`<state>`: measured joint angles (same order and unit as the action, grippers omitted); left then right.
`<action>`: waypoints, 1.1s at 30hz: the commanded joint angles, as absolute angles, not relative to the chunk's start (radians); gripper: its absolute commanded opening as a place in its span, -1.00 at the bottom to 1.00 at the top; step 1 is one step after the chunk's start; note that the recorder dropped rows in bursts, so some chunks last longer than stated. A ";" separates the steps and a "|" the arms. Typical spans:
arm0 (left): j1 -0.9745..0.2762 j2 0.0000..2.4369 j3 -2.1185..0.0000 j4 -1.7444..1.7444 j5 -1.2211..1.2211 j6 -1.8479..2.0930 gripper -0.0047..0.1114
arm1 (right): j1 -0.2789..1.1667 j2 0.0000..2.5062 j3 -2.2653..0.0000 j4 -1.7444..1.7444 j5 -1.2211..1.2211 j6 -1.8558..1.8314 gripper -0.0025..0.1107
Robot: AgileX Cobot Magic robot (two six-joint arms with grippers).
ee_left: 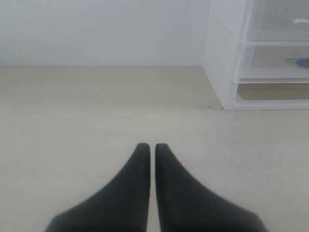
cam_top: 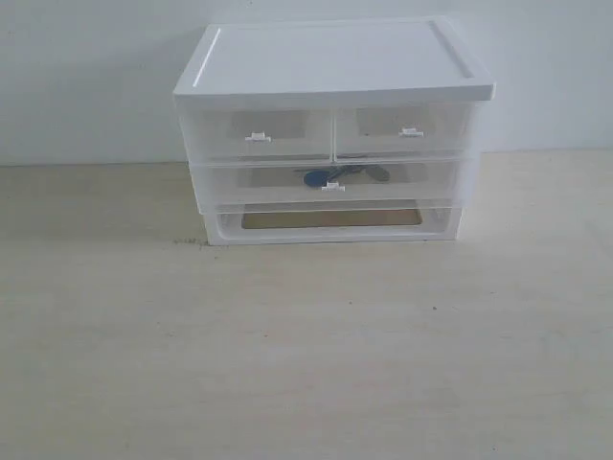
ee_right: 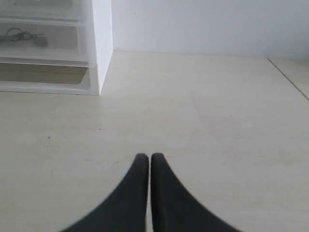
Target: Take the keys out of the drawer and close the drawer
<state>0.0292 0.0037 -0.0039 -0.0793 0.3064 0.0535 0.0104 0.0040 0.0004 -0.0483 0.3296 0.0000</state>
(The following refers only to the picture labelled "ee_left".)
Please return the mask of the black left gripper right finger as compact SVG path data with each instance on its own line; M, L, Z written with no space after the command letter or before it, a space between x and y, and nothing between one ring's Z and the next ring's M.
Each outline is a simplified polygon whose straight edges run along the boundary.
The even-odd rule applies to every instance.
M156 201L163 232L264 232L260 218L196 180L167 144L155 146Z

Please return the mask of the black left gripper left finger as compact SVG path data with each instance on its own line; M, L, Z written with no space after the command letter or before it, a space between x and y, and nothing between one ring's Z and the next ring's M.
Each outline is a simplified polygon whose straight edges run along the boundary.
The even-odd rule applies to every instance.
M47 232L144 232L147 230L150 147L137 144L117 175L96 194L55 216Z

